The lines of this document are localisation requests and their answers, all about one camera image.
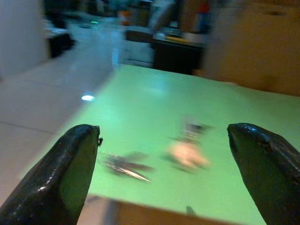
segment small object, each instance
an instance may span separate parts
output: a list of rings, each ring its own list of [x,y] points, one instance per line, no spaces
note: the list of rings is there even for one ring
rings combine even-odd
[[[158,39],[165,39],[165,34],[159,32],[159,33],[157,34],[157,38],[158,38]]]
[[[102,145],[102,142],[103,142],[103,138],[102,137],[98,138],[98,147]]]
[[[190,168],[207,166],[210,162],[201,155],[196,145],[196,138],[207,126],[196,125],[190,118],[186,118],[183,125],[182,138],[178,138],[170,148],[169,153],[181,165]]]
[[[130,25],[130,12],[129,11],[120,11],[119,12],[119,21],[121,25],[128,26]]]
[[[138,172],[135,172],[133,169],[151,170],[152,167],[130,162],[130,161],[140,160],[146,157],[145,154],[134,152],[126,157],[120,157],[113,154],[108,154],[108,155],[109,156],[107,160],[102,164],[109,167],[117,174],[125,174],[127,176],[131,176],[139,180],[149,181],[147,177],[141,175]]]
[[[197,168],[207,166],[210,162],[201,155],[197,145],[191,142],[176,142],[170,148],[172,157],[183,166]]]
[[[166,36],[174,37],[174,38],[181,38],[182,37],[182,31],[179,30],[179,29],[174,29],[174,28],[165,30],[164,34]]]
[[[182,43],[190,43],[188,40],[183,39],[183,38],[179,38],[179,37],[170,37],[170,36],[166,36],[165,37],[167,40],[170,41],[177,41],[177,42],[182,42]]]
[[[210,5],[208,1],[204,2],[200,5],[198,9],[198,14],[195,18],[194,31],[198,31],[200,33],[207,33],[209,26],[209,13],[210,13]]]
[[[187,215],[196,216],[196,213],[195,213],[194,209],[190,206],[187,206]]]

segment green table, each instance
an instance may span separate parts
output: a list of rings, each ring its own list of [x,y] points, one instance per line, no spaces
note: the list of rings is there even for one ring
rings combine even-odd
[[[100,125],[104,142],[98,161],[102,151],[119,155],[140,151],[149,155],[142,163],[155,171],[142,172],[150,178],[147,183],[117,176],[97,162],[89,193],[179,213],[190,206],[200,217],[265,224],[242,182],[226,128],[230,123],[254,123],[300,149],[300,97],[134,66],[122,66],[95,96],[60,135],[77,124]],[[201,138],[210,169],[187,173],[166,159],[170,137],[179,135],[186,115],[212,127]]]

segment red object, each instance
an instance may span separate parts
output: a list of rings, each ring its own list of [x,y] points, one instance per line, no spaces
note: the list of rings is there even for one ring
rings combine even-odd
[[[124,26],[130,25],[129,22],[130,12],[129,11],[120,11],[119,12],[119,19],[120,23]]]
[[[198,9],[198,13],[209,13],[210,5],[208,3],[203,3]]]

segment blurry object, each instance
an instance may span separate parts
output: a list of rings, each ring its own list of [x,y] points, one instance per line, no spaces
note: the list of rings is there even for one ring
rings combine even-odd
[[[166,3],[174,3],[175,0],[153,0],[153,7],[162,7]]]
[[[190,207],[190,206],[187,206],[187,214],[188,214],[188,215],[191,215],[191,216],[196,216],[195,211],[194,211],[193,208]]]
[[[244,184],[265,222],[300,224],[300,153],[282,136],[253,124],[230,124],[227,131]]]
[[[180,23],[180,13],[183,6],[183,0],[174,0],[175,6],[171,17],[170,27],[179,28]]]
[[[70,0],[43,0],[43,6],[45,12],[48,13],[53,10],[61,12],[66,10],[67,8],[76,7],[77,5],[75,2],[71,4]]]
[[[209,39],[207,34],[200,34],[199,32],[185,32],[183,37],[191,43],[208,43]]]
[[[153,37],[152,47],[155,50],[153,68],[181,74],[193,74],[202,61],[205,43],[189,43],[161,37],[169,28],[162,29]]]
[[[171,156],[181,165],[189,168],[208,166],[210,162],[201,155],[200,148],[191,142],[175,142],[169,148]]]
[[[67,24],[64,18],[64,15],[61,13],[59,9],[52,9],[46,12],[47,18],[52,22],[54,27],[66,29]]]
[[[138,172],[135,172],[134,169],[138,170],[151,170],[152,168],[142,164],[132,163],[131,161],[141,160],[146,157],[145,154],[134,152],[125,157],[120,157],[113,154],[108,154],[107,159],[102,163],[103,165],[109,167],[116,174],[125,174],[127,176],[143,180],[149,181],[149,179]]]
[[[300,96],[299,1],[233,2],[216,20],[204,77]]]
[[[196,139],[207,126],[199,126],[190,118],[186,118],[183,124],[182,137],[169,148],[171,156],[181,165],[196,168],[198,165],[207,166],[210,162],[201,155],[200,148],[196,145]]]
[[[194,69],[193,75],[198,77],[203,77],[204,71],[202,69]]]
[[[166,38],[166,40],[170,40],[170,41],[178,41],[178,42],[182,42],[182,43],[190,43],[188,40],[183,39],[183,38],[179,38],[179,37],[166,36],[165,38]]]
[[[121,25],[130,25],[130,12],[129,11],[119,11],[119,22]]]
[[[86,23],[86,22],[81,23],[81,24],[79,25],[79,27],[85,28],[85,29],[90,29],[90,25],[89,25],[88,23]]]
[[[149,52],[151,51],[150,43],[152,42],[153,36],[164,26],[167,26],[170,22],[172,11],[173,11],[174,3],[166,1],[164,4],[160,5],[159,7],[152,6],[151,7],[151,16],[149,19],[148,27],[141,27],[141,26],[129,26],[125,31],[125,39],[126,41],[131,42],[140,42],[140,43],[147,43],[149,47]],[[127,59],[134,62],[134,61],[141,61],[141,56],[139,58],[134,58],[131,55],[135,49],[128,48],[127,49]]]
[[[69,129],[0,208],[1,225],[76,225],[94,171],[100,130]]]
[[[130,26],[125,31],[127,41],[146,42],[152,41],[153,35],[170,22],[173,4],[166,2],[152,13],[148,27]]]
[[[180,15],[180,29],[183,32],[191,32],[194,29],[195,18],[201,4],[206,0],[183,0]]]
[[[175,38],[181,38],[182,37],[181,30],[179,30],[177,28],[167,28],[166,27],[166,28],[163,29],[163,34],[166,35],[166,36],[175,37]]]
[[[195,17],[194,32],[208,33],[210,5],[208,0],[202,3]]]
[[[43,21],[45,38],[49,41],[52,58],[60,56],[65,50],[69,50],[75,44],[67,29],[56,28],[49,20]]]
[[[96,0],[97,15],[103,15],[105,12],[105,3],[102,0]]]
[[[130,25],[147,27],[151,4],[151,0],[139,0],[130,6]]]

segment beige object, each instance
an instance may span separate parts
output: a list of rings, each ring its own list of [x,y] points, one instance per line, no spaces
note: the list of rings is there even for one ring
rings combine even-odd
[[[183,6],[180,15],[180,29],[183,32],[193,31],[195,17],[199,6],[204,0],[183,0]]]
[[[299,10],[262,3],[221,10],[204,77],[300,96]]]
[[[175,142],[170,148],[170,154],[180,164],[196,168],[198,165],[209,165],[210,162],[201,155],[197,145],[190,142]]]
[[[234,225],[199,215],[184,215],[125,202],[116,204],[118,225]]]
[[[198,34],[193,32],[183,33],[183,38],[191,43],[207,43],[209,36],[207,34]]]
[[[77,225],[107,225],[105,218],[109,213],[111,200],[96,195],[86,197]]]

